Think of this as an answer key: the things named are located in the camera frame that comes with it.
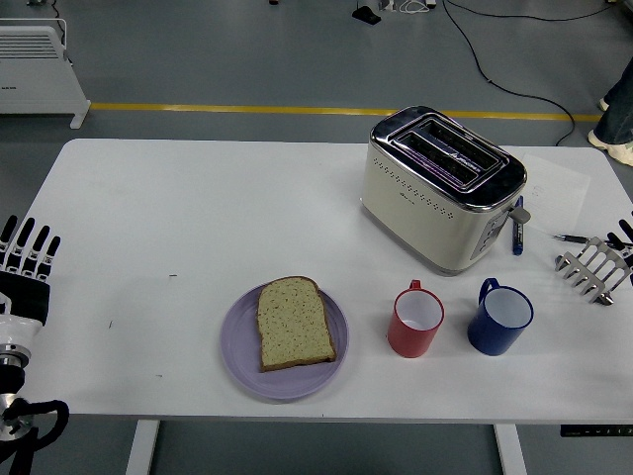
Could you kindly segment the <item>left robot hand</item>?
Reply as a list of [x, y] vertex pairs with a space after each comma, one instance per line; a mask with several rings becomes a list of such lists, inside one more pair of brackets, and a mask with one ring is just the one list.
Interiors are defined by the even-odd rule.
[[19, 224], [12, 215], [1, 230], [1, 346], [22, 352], [45, 326], [47, 281], [61, 243], [49, 226], [35, 227], [33, 218]]

